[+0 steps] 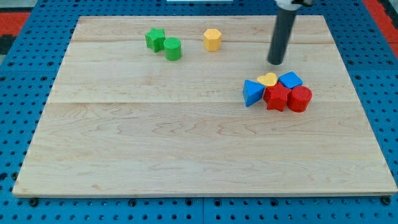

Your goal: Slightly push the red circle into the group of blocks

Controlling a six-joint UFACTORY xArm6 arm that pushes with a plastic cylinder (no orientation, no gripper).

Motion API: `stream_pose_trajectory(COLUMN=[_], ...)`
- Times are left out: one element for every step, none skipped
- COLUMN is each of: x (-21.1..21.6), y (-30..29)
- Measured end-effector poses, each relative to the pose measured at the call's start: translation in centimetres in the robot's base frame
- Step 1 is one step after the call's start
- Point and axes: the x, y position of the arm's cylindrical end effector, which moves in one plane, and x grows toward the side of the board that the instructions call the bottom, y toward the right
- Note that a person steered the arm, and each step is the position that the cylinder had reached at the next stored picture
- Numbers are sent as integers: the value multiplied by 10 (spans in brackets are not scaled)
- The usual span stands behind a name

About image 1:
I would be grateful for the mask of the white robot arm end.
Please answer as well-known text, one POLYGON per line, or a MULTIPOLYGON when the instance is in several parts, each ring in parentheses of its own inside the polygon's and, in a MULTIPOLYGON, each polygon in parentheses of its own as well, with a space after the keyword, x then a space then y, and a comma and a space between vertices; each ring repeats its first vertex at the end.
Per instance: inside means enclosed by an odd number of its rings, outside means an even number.
POLYGON ((274 0, 277 6, 283 10, 296 11, 300 7, 311 7, 315 0, 274 0))

